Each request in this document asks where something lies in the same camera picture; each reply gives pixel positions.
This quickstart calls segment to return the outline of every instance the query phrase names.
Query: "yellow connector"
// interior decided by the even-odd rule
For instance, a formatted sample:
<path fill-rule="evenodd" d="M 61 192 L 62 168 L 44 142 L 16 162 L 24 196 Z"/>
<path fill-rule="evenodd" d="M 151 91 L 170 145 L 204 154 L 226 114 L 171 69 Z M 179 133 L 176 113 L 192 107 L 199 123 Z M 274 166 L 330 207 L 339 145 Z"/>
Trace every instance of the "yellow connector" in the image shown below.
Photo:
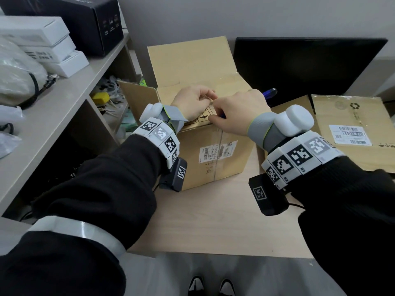
<path fill-rule="evenodd" d="M 92 94 L 91 98 L 96 105 L 104 105 L 110 100 L 110 96 L 107 92 L 97 92 Z"/>

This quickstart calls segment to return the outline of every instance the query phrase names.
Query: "sneaker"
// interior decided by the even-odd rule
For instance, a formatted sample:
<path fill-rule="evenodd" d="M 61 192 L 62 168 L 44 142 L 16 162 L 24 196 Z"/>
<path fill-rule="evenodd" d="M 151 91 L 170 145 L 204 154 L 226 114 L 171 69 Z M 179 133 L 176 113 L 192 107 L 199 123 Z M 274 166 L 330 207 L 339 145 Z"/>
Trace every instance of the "sneaker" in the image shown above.
<path fill-rule="evenodd" d="M 235 289 L 229 279 L 224 279 L 221 283 L 220 294 L 218 296 L 235 296 Z"/>
<path fill-rule="evenodd" d="M 206 296 L 204 290 L 203 278 L 194 276 L 191 280 L 188 290 L 188 296 Z"/>

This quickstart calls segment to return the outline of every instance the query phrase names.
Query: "black sweater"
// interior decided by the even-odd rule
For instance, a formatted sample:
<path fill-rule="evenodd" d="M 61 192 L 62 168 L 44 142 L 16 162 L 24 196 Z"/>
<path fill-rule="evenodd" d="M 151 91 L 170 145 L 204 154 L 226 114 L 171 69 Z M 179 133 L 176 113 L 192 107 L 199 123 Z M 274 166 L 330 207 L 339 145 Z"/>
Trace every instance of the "black sweater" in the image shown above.
<path fill-rule="evenodd" d="M 128 249 L 155 212 L 152 187 L 165 168 L 159 150 L 132 135 L 112 154 L 85 162 L 74 179 L 42 195 L 34 213 L 97 225 Z M 306 208 L 299 225 L 309 249 L 340 287 L 348 295 L 391 293 L 395 184 L 390 176 L 382 170 L 364 172 L 341 157 L 298 177 L 289 188 Z M 88 239 L 28 232 L 0 257 L 2 296 L 121 296 L 125 285 L 117 259 Z"/>

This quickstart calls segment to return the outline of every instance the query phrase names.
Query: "monitor screen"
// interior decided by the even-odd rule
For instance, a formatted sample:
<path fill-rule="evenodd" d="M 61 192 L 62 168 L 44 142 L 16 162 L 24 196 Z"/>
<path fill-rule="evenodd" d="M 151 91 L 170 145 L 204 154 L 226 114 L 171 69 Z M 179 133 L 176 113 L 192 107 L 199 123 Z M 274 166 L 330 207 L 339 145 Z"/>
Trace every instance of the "monitor screen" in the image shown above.
<path fill-rule="evenodd" d="M 234 60 L 255 89 L 276 88 L 276 106 L 306 94 L 343 95 L 387 43 L 363 38 L 238 37 Z"/>

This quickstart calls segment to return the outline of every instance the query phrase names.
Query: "large black box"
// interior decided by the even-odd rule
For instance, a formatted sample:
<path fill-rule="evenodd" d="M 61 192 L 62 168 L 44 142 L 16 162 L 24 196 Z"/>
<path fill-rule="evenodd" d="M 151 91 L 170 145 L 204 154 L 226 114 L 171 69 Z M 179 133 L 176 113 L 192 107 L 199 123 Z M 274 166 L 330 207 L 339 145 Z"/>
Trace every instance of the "large black box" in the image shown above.
<path fill-rule="evenodd" d="M 105 56 L 122 39 L 118 0 L 0 0 L 6 15 L 61 16 L 77 50 Z"/>

